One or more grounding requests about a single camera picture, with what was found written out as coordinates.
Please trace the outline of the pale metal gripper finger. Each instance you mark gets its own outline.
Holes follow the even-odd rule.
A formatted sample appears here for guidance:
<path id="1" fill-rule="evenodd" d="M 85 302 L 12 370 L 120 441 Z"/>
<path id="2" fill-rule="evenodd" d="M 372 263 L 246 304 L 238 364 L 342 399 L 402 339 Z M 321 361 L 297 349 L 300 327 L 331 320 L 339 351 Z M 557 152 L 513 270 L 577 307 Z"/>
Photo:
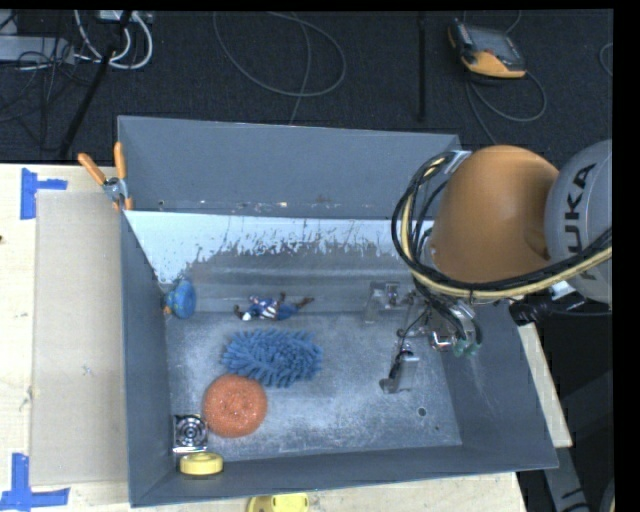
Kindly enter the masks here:
<path id="1" fill-rule="evenodd" d="M 420 363 L 410 346 L 401 345 L 395 355 L 388 375 L 381 379 L 379 385 L 386 394 L 410 391 Z"/>
<path id="2" fill-rule="evenodd" d="M 393 309 L 398 302 L 399 283 L 397 281 L 373 281 L 363 312 L 366 323 L 374 323 L 382 311 Z"/>

